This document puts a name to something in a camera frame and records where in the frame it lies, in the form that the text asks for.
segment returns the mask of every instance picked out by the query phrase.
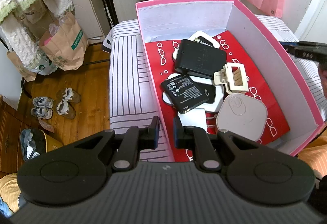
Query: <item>pink box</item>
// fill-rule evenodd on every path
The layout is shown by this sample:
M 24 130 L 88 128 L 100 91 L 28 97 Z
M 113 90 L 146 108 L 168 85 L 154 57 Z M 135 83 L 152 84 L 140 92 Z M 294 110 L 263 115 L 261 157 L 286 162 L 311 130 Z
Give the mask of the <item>pink box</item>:
M 268 144 L 295 156 L 321 130 L 323 119 L 301 73 L 284 48 L 239 0 L 151 0 L 136 3 L 143 43 L 187 39 L 196 31 L 210 36 L 229 30 L 251 57 L 268 83 L 290 132 Z M 153 88 L 154 100 L 159 97 Z M 162 112 L 158 115 L 165 129 Z

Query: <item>phone battery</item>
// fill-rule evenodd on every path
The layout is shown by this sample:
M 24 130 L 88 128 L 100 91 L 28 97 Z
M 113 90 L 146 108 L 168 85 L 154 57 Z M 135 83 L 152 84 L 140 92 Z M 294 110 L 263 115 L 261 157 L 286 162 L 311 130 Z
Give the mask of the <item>phone battery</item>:
M 161 87 L 181 114 L 187 113 L 209 99 L 186 74 L 162 82 Z
M 214 46 L 211 42 L 209 42 L 207 39 L 205 39 L 203 37 L 195 38 L 193 41 L 204 44 L 204 45 L 207 45 L 207 46 L 211 46 L 211 47 Z

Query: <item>drawer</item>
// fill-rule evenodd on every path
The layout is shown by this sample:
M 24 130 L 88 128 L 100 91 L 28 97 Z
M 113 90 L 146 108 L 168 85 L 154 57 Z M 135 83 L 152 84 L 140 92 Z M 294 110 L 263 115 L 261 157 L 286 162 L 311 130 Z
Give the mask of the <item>drawer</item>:
M 0 112 L 0 171 L 17 172 L 17 153 L 22 122 L 4 110 Z
M 90 0 L 72 0 L 75 6 L 75 18 L 88 38 L 102 36 L 98 20 L 95 17 Z

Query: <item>green label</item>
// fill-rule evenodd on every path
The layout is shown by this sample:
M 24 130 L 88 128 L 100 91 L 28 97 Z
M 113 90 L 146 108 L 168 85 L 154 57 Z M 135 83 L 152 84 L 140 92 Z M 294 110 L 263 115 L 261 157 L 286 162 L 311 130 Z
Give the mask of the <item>green label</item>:
M 77 34 L 77 37 L 72 45 L 72 49 L 75 50 L 75 48 L 77 47 L 77 45 L 80 43 L 81 39 L 82 39 L 82 36 L 83 36 L 83 31 L 80 30 L 80 32 Z

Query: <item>white card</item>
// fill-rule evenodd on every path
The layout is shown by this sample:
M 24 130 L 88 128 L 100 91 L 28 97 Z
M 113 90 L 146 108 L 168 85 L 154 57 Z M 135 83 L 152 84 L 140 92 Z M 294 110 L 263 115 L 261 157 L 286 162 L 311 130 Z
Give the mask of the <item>white card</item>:
M 32 156 L 32 159 L 34 159 L 35 157 L 38 157 L 40 155 L 40 153 L 38 153 L 38 152 L 34 152 L 34 154 L 33 154 L 33 156 Z
M 33 148 L 31 146 L 27 146 L 26 156 L 28 159 L 31 156 L 32 152 L 33 152 Z
M 205 131 L 207 131 L 207 119 L 204 109 L 195 108 L 185 114 L 178 113 L 178 117 L 180 118 L 183 126 L 192 125 L 203 128 Z

